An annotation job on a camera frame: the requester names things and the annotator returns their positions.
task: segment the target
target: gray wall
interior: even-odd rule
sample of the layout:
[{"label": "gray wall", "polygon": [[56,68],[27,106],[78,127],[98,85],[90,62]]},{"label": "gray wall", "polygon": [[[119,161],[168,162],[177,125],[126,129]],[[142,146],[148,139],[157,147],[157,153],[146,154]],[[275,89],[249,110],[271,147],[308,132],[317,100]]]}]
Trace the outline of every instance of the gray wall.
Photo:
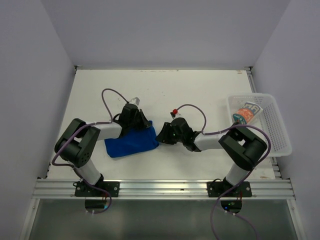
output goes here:
[{"label": "gray wall", "polygon": [[86,68],[253,66],[290,0],[42,0]]},{"label": "gray wall", "polygon": [[19,237],[45,176],[74,79],[39,0],[0,4],[0,239]]},{"label": "gray wall", "polygon": [[278,102],[293,147],[279,160],[282,176],[292,180],[309,239],[320,239],[320,1],[290,2],[253,78]]}]

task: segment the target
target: orange and teal package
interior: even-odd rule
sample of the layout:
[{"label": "orange and teal package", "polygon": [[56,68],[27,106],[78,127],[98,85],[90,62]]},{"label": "orange and teal package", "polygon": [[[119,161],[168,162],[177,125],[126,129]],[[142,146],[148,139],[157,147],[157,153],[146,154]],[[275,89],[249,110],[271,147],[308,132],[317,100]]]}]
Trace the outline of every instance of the orange and teal package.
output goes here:
[{"label": "orange and teal package", "polygon": [[263,109],[258,104],[247,101],[232,117],[236,123],[248,124],[262,111]]}]

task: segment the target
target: cable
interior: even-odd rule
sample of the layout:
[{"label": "cable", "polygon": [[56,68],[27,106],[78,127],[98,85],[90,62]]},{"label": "cable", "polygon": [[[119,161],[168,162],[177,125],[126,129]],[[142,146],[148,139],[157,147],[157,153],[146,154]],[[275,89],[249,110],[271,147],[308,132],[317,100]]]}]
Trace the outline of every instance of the cable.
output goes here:
[{"label": "cable", "polygon": [[92,211],[91,213],[93,214],[101,214],[103,212],[105,212],[106,210],[109,209],[109,207],[111,206],[111,203],[112,203],[112,197],[110,195],[110,193],[102,188],[99,188],[99,187],[96,187],[96,186],[93,186],[92,184],[90,184],[89,182],[87,182],[87,180],[85,180],[81,175],[80,173],[77,171],[76,167],[72,164],[66,164],[66,163],[56,163],[56,160],[57,158],[60,156],[60,154],[63,152],[63,150],[67,147],[67,145],[85,128],[87,127],[91,127],[91,126],[94,126],[94,125],[102,125],[102,124],[110,124],[110,122],[108,121],[99,121],[99,122],[93,122],[93,123],[89,123],[89,124],[86,124],[86,125],[83,125],[82,127],[80,127],[77,131],[74,132],[74,134],[63,144],[63,146],[58,150],[58,152],[54,155],[51,163],[53,166],[58,166],[58,167],[62,167],[62,166],[65,166],[65,167],[71,167],[75,174],[83,180],[83,182],[88,185],[90,188],[92,189],[95,189],[95,190],[98,190],[98,191],[101,191],[105,194],[107,194],[107,196],[110,198],[110,202],[109,204],[107,205],[106,208],[104,208],[103,210],[101,211]]},{"label": "cable", "polygon": [[[226,132],[226,131],[229,131],[229,130],[235,129],[235,128],[250,128],[250,129],[254,129],[254,130],[257,130],[258,132],[260,132],[261,134],[263,134],[263,136],[266,138],[267,143],[268,143],[268,149],[267,149],[266,153],[261,157],[261,159],[257,162],[256,165],[260,164],[260,163],[269,155],[269,153],[270,153],[270,151],[271,151],[271,141],[270,141],[270,138],[268,137],[268,135],[267,135],[264,131],[262,131],[261,129],[257,128],[256,126],[247,125],[247,124],[241,124],[241,125],[238,124],[238,125],[233,125],[233,126],[231,126],[231,127],[228,127],[228,128],[226,128],[226,129],[223,129],[223,130],[221,130],[221,131],[204,133],[204,135],[207,135],[207,136],[209,136],[209,135],[216,135],[216,134],[224,133],[224,132]],[[218,237],[218,234],[217,234],[217,232],[216,232],[216,230],[215,230],[215,227],[214,227],[213,215],[214,215],[214,211],[215,211],[216,206],[218,205],[219,200],[220,200],[224,195],[230,193],[232,190],[234,190],[234,189],[237,188],[240,184],[242,184],[252,172],[253,172],[253,170],[249,171],[248,174],[247,174],[245,177],[243,177],[236,185],[234,185],[233,187],[231,187],[230,189],[228,189],[227,191],[225,191],[224,193],[222,193],[222,194],[217,198],[217,200],[215,201],[215,203],[214,203],[214,205],[213,205],[213,207],[212,207],[212,209],[211,209],[211,212],[210,212],[210,225],[211,225],[212,232],[213,232],[213,234],[214,234],[214,236],[215,236],[215,238],[216,238],[217,240],[220,240],[220,238]],[[236,215],[236,216],[237,216],[238,218],[246,221],[246,222],[253,228],[256,239],[260,239],[260,236],[259,236],[257,230],[255,229],[254,225],[253,225],[249,220],[247,220],[246,218],[244,218],[243,216],[240,216],[240,215]]]},{"label": "cable", "polygon": [[189,106],[189,107],[193,107],[193,108],[195,108],[195,109],[198,109],[198,110],[200,111],[200,113],[202,113],[202,116],[203,116],[203,118],[204,118],[204,124],[203,124],[203,127],[202,127],[202,129],[201,129],[201,132],[204,133],[205,127],[206,127],[206,125],[207,125],[207,117],[206,117],[204,111],[202,111],[202,110],[201,110],[199,107],[197,107],[196,105],[188,104],[188,103],[181,105],[180,107],[177,108],[177,110],[179,110],[179,109],[181,109],[181,108],[183,108],[183,107],[185,107],[185,106]]},{"label": "cable", "polygon": [[102,90],[102,92],[101,92],[102,102],[103,102],[106,110],[107,110],[108,113],[109,113],[110,122],[112,123],[112,122],[113,122],[113,117],[112,117],[111,111],[110,111],[110,109],[109,109],[109,107],[108,107],[108,105],[107,105],[107,103],[106,103],[105,97],[104,97],[104,92],[105,92],[105,91],[115,92],[115,93],[118,94],[120,97],[122,97],[123,100],[125,100],[125,102],[126,102],[127,104],[128,104],[129,102],[128,102],[128,100],[127,100],[120,92],[118,92],[118,91],[116,91],[116,90],[114,90],[114,89],[112,89],[112,88],[105,88],[105,89]]}]

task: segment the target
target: blue cloth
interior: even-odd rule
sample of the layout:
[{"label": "blue cloth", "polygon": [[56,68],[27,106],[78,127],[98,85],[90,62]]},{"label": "blue cloth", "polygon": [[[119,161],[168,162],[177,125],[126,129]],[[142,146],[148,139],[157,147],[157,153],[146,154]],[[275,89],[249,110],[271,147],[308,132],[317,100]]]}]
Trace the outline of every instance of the blue cloth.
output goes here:
[{"label": "blue cloth", "polygon": [[131,129],[123,137],[105,139],[106,152],[111,158],[118,158],[153,150],[159,146],[156,136],[152,125],[139,131]]}]

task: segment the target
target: blue towel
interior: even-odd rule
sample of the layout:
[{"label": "blue towel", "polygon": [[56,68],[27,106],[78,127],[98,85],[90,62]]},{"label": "blue towel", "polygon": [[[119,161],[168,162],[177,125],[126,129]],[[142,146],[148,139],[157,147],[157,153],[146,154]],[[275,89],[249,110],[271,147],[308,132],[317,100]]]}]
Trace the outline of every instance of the blue towel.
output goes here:
[{"label": "blue towel", "polygon": [[139,131],[131,129],[123,137],[105,139],[106,152],[111,158],[118,158],[153,150],[159,146],[156,136],[153,126]]}]

